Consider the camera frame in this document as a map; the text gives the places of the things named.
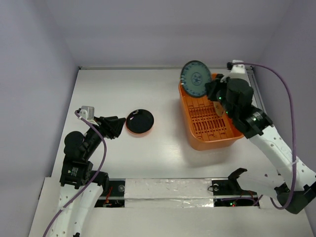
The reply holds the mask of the blue patterned plate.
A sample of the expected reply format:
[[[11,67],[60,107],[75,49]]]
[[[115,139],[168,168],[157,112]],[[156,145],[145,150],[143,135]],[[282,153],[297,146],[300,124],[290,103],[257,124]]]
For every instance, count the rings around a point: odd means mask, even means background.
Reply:
[[[180,73],[180,85],[188,95],[194,98],[206,95],[205,84],[211,81],[209,68],[198,60],[186,63]]]

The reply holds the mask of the dark brown plate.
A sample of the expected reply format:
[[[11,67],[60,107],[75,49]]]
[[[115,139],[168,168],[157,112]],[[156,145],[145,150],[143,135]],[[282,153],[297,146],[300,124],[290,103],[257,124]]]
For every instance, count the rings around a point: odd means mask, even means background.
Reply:
[[[137,109],[132,111],[126,118],[126,125],[154,125],[154,116],[145,109]]]

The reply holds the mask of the white plate with red marks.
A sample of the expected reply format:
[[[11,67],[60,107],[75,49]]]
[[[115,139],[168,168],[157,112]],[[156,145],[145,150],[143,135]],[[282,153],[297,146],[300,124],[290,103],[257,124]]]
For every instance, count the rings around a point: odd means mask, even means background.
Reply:
[[[220,102],[213,102],[213,105],[217,116],[222,117],[227,114]]]

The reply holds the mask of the orange plate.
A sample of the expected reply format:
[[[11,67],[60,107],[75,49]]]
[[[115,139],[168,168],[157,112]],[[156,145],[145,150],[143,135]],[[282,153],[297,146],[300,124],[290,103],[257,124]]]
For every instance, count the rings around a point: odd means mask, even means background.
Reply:
[[[153,125],[126,125],[127,131],[135,136],[146,136],[152,131],[153,127]]]

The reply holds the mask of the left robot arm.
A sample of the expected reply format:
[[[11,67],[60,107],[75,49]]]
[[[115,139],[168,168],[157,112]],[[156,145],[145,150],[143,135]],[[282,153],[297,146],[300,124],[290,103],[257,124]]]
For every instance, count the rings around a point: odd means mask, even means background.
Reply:
[[[118,138],[125,118],[94,117],[89,130],[69,133],[64,140],[64,160],[60,177],[59,216],[50,230],[52,237],[81,237],[83,228],[101,195],[112,191],[108,174],[93,170],[90,157],[105,139]]]

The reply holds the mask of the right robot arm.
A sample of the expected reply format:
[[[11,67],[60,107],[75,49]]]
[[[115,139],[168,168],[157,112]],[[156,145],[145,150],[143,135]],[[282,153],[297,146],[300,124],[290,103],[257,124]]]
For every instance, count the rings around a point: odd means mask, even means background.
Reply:
[[[231,193],[254,191],[279,202],[292,214],[301,212],[316,198],[316,173],[308,168],[281,138],[272,120],[252,105],[253,89],[243,79],[216,77],[205,84],[207,98],[218,102],[234,127],[255,145],[276,171],[251,173],[238,168],[228,176]]]

